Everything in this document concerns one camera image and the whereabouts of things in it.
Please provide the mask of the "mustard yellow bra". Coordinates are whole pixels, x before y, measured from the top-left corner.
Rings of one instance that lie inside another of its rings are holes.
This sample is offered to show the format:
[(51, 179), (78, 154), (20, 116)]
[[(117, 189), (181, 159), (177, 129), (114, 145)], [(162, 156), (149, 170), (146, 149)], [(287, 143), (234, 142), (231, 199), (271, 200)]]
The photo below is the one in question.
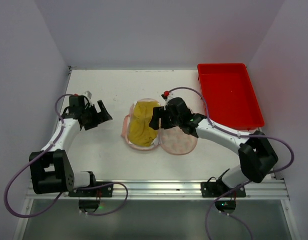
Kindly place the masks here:
[(130, 122), (127, 138), (130, 143), (138, 147), (150, 147), (158, 136), (158, 130), (149, 127), (153, 116), (153, 109), (159, 107), (156, 100), (147, 98), (136, 101), (130, 111)]

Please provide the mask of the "floral mesh laundry bag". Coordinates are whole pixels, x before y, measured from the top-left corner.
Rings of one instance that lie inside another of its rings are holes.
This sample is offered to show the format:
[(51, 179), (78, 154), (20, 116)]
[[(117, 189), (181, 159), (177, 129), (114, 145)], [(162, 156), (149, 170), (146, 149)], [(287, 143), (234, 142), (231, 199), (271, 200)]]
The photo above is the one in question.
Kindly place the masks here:
[(197, 139), (193, 136), (186, 135), (179, 127), (170, 129), (160, 128), (157, 138), (150, 147), (139, 147), (130, 143), (127, 138), (127, 132), (130, 122), (130, 111), (132, 110), (133, 104), (130, 107), (129, 114), (124, 118), (121, 132), (121, 137), (125, 139), (129, 147), (138, 151), (151, 151), (160, 146), (165, 152), (176, 156), (189, 154), (195, 149)]

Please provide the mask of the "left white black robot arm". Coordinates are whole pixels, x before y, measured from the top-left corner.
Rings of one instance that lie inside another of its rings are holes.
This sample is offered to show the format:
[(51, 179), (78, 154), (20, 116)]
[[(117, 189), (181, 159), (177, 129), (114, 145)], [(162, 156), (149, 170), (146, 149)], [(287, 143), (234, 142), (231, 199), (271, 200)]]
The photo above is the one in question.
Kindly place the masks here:
[(92, 103), (88, 92), (69, 95), (69, 105), (58, 116), (58, 125), (49, 143), (29, 157), (33, 190), (39, 195), (95, 186), (92, 171), (73, 170), (68, 151), (81, 130), (88, 131), (112, 120), (103, 101)]

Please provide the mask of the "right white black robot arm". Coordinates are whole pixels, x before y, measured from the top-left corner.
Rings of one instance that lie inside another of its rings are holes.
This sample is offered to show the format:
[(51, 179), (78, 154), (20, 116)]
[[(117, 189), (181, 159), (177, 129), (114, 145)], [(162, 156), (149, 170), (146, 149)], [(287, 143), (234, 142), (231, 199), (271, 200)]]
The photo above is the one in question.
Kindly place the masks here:
[(278, 157), (264, 133), (247, 134), (218, 126), (200, 113), (192, 113), (182, 98), (171, 98), (165, 106), (155, 107), (149, 127), (179, 127), (185, 134), (221, 145), (239, 157), (239, 165), (226, 170), (218, 182), (229, 189), (247, 181), (260, 183), (277, 163)]

